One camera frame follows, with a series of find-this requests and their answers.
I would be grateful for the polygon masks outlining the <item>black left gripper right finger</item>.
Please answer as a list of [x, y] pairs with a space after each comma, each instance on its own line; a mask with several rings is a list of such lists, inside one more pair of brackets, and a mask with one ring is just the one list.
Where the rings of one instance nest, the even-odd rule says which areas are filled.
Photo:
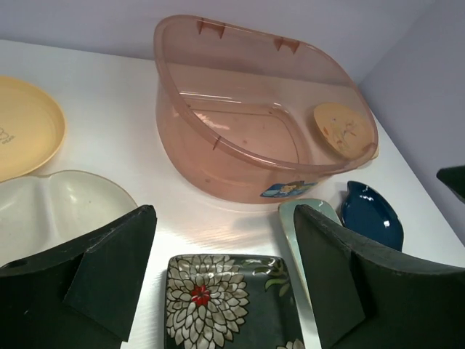
[[294, 225], [323, 348], [462, 348], [464, 269], [391, 249], [299, 205]]

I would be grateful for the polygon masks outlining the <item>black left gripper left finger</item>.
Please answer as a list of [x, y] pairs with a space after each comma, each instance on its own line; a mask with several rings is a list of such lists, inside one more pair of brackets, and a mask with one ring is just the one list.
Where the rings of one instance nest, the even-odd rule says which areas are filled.
[[157, 224], [142, 205], [1, 267], [2, 348], [119, 348], [128, 341]]

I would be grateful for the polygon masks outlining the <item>white divided round plate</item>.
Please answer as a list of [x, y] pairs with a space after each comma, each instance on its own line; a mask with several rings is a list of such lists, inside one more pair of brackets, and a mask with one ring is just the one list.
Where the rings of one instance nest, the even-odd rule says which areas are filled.
[[113, 181], [66, 170], [1, 183], [1, 264], [91, 232], [137, 208]]

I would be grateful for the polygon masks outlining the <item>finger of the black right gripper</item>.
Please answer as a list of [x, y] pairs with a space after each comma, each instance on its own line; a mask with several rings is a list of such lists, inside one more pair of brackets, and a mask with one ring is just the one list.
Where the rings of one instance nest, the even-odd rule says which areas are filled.
[[437, 172], [437, 179], [446, 185], [461, 201], [465, 199], [465, 166], [442, 168]]

